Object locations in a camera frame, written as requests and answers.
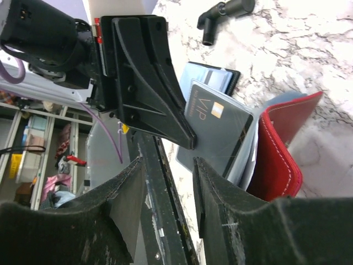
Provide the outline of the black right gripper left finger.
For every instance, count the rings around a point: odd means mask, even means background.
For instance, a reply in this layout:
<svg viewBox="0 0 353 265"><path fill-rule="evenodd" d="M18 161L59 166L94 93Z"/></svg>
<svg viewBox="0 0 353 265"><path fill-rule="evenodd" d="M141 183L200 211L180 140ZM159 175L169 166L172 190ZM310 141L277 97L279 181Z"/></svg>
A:
<svg viewBox="0 0 353 265"><path fill-rule="evenodd" d="M1 202L2 264L130 264L145 194L145 162L57 209Z"/></svg>

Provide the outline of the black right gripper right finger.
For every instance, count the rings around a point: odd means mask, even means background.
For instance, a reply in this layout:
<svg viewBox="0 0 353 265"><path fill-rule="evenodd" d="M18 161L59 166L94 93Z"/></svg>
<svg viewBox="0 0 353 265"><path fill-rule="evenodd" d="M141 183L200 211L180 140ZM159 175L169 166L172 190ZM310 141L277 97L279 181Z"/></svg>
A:
<svg viewBox="0 0 353 265"><path fill-rule="evenodd" d="M261 200L203 159L192 174L207 264L351 264L352 199Z"/></svg>

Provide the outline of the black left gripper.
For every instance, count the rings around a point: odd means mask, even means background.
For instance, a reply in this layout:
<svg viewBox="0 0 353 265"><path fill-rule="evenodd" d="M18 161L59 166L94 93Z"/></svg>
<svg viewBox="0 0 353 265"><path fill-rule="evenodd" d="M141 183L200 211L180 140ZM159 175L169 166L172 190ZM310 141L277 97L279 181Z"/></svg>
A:
<svg viewBox="0 0 353 265"><path fill-rule="evenodd" d="M174 72L167 22L156 15L98 18L93 29L74 20L85 51L76 69L93 80L88 104L115 110L128 127L194 149L196 134L184 116L186 101Z"/></svg>

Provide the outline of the red leather card holder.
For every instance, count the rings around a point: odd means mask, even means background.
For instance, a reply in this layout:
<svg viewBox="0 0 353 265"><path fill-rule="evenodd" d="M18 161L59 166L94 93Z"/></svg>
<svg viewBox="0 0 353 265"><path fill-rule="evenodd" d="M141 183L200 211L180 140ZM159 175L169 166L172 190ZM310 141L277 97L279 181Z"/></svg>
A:
<svg viewBox="0 0 353 265"><path fill-rule="evenodd" d="M254 121L248 130L231 176L235 186L266 201L295 196L303 175L287 147L314 111L322 92L286 92L261 108L250 108Z"/></svg>

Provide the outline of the black leather card holder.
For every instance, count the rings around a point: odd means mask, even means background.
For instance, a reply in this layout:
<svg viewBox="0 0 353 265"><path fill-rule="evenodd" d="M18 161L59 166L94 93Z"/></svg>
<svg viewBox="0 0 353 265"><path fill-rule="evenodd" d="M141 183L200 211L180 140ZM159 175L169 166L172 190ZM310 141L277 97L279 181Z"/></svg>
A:
<svg viewBox="0 0 353 265"><path fill-rule="evenodd" d="M184 67L179 84L184 99L188 101L193 79L231 96L239 78L240 72L237 70L189 61Z"/></svg>

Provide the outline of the black VIP credit card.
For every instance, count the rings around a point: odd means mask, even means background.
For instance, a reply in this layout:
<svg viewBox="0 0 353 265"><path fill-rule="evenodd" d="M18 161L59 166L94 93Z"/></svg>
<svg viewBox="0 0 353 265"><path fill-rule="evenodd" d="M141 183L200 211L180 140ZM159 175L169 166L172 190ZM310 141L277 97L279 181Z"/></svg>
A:
<svg viewBox="0 0 353 265"><path fill-rule="evenodd" d="M193 150L178 150L180 163L191 168L192 158L202 157L222 177L237 182L231 169L254 121L252 111L232 97L193 81L185 118L196 133L197 143Z"/></svg>

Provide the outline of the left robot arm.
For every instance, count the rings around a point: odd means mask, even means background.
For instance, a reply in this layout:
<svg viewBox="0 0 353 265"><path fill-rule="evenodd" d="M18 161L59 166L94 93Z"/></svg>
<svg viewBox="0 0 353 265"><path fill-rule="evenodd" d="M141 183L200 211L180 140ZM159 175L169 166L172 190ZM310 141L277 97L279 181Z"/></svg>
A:
<svg viewBox="0 0 353 265"><path fill-rule="evenodd" d="M45 1L1 2L1 48L57 85L86 89L84 101L133 130L193 149L167 22L145 1L85 1L88 20Z"/></svg>

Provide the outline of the black T-shaped tool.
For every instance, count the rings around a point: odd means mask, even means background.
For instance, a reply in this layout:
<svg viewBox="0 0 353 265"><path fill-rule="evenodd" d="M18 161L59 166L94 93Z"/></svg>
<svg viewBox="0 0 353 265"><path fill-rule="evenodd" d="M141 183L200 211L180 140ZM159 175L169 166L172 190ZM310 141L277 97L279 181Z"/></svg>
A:
<svg viewBox="0 0 353 265"><path fill-rule="evenodd" d="M253 12L255 0L231 0L219 2L202 13L197 21L197 28L203 31L202 44L212 46L215 42L219 24L228 18L238 18Z"/></svg>

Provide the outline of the black mounting base rail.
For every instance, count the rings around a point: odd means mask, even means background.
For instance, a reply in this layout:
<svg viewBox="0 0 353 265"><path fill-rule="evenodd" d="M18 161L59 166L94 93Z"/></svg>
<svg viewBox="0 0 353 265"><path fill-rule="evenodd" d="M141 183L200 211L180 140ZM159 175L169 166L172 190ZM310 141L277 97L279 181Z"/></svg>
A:
<svg viewBox="0 0 353 265"><path fill-rule="evenodd" d="M146 164L136 264L198 264L161 139L134 131L127 145L130 159L142 155Z"/></svg>

